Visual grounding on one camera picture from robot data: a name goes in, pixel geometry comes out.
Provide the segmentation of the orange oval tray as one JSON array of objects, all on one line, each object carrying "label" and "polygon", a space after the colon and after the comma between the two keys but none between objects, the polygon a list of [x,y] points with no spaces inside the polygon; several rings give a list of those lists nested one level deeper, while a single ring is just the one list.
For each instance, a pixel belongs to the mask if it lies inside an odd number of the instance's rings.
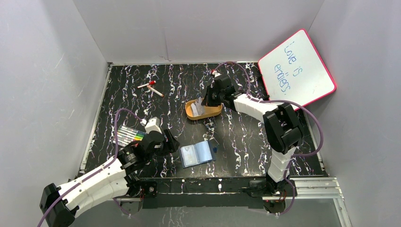
[{"label": "orange oval tray", "polygon": [[221,114],[223,105],[210,107],[201,106],[197,100],[191,100],[185,103],[185,112],[190,120],[200,120],[210,117],[215,117]]}]

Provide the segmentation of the navy blue card holder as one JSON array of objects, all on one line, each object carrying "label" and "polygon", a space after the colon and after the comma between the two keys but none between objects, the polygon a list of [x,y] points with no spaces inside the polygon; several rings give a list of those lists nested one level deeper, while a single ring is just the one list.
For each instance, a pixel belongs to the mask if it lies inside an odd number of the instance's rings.
[{"label": "navy blue card holder", "polygon": [[179,149],[183,168],[202,165],[216,160],[217,147],[209,140],[183,146]]}]

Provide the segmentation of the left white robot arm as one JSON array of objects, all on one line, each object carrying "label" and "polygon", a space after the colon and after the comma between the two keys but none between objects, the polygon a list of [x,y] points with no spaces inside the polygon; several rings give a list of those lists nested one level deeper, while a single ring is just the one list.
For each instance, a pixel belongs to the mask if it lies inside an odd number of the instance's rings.
[{"label": "left white robot arm", "polygon": [[154,156],[174,153],[179,146],[169,129],[151,131],[81,177],[59,186],[49,184],[41,197],[43,217],[38,225],[46,222],[50,227],[68,227],[83,212],[116,197],[154,198],[157,183],[141,180],[136,173]]}]

